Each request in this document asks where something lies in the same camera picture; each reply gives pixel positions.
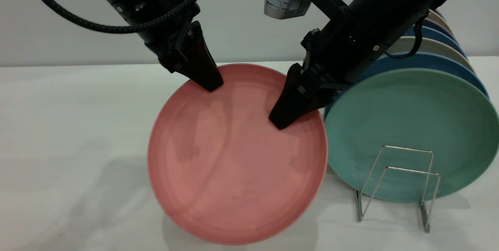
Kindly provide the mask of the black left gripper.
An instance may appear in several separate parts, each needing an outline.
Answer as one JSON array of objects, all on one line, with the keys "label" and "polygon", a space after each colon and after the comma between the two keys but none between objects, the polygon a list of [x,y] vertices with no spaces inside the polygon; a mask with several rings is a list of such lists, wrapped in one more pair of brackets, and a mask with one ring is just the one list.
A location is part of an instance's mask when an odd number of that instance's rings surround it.
[{"label": "black left gripper", "polygon": [[[117,12],[129,25],[152,21],[173,11],[184,0],[117,0]],[[173,12],[154,28],[138,32],[146,47],[171,73],[178,72],[212,92],[223,85],[217,64],[207,48],[196,2]]]}]

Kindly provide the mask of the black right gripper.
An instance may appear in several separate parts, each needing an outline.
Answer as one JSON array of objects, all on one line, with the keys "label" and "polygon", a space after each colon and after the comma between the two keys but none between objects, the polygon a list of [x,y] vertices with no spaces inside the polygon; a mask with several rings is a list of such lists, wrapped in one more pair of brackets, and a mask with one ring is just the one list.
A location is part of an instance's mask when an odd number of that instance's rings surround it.
[{"label": "black right gripper", "polygon": [[331,103],[332,89],[347,89],[391,46],[339,6],[330,22],[317,34],[303,39],[307,51],[303,62],[292,65],[285,86],[269,114],[282,130],[299,118]]}]

